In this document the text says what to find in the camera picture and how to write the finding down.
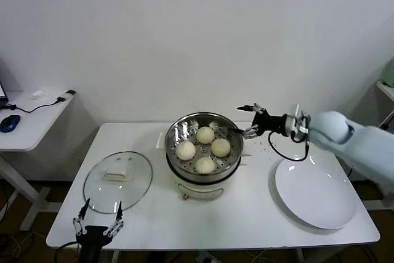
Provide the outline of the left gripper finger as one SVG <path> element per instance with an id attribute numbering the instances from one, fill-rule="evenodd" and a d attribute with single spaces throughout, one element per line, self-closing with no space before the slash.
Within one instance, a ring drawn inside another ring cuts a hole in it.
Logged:
<path id="1" fill-rule="evenodd" d="M 103 235 L 106 237 L 115 237 L 119 231 L 123 228 L 123 209 L 122 209 L 122 201 L 118 204 L 118 210 L 116 212 L 115 221 L 108 227 L 106 231 L 104 231 Z"/>
<path id="2" fill-rule="evenodd" d="M 80 209 L 77 217 L 73 219 L 73 225 L 76 232 L 76 236 L 85 235 L 87 233 L 84 218 L 89 208 L 90 199 L 88 198 L 84 206 Z"/>

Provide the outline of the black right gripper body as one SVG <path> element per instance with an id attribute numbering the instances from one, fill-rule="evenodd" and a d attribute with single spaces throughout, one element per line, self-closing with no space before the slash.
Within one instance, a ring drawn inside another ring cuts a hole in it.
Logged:
<path id="1" fill-rule="evenodd" d="M 273 116 L 267 111 L 256 113 L 252 121 L 252 127 L 255 127 L 257 136 L 261 136 L 264 132 L 270 131 L 282 136 L 287 136 L 286 133 L 287 115 Z"/>

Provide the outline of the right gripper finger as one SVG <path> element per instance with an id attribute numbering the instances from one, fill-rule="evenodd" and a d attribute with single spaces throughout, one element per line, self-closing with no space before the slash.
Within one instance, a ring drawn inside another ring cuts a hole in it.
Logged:
<path id="1" fill-rule="evenodd" d="M 253 139 L 258 136 L 257 135 L 258 127 L 259 126 L 257 124 L 255 124 L 251 127 L 248 127 L 246 129 L 238 129 L 238 128 L 228 127 L 227 131 L 230 133 L 233 133 L 233 134 L 238 134 L 244 139 Z"/>
<path id="2" fill-rule="evenodd" d="M 265 112 L 265 109 L 256 103 L 254 103 L 253 105 L 243 105 L 240 107 L 236 107 L 236 109 L 240 111 L 255 112 L 259 114 L 263 114 Z"/>

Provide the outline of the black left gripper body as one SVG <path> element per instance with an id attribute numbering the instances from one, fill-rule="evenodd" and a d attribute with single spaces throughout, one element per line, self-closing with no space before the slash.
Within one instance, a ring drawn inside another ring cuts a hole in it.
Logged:
<path id="1" fill-rule="evenodd" d="M 104 232 L 107 226 L 86 226 L 86 234 L 76 236 L 76 241 L 81 245 L 78 263 L 96 263 L 99 261 L 100 252 L 108 244 L 108 235 Z"/>

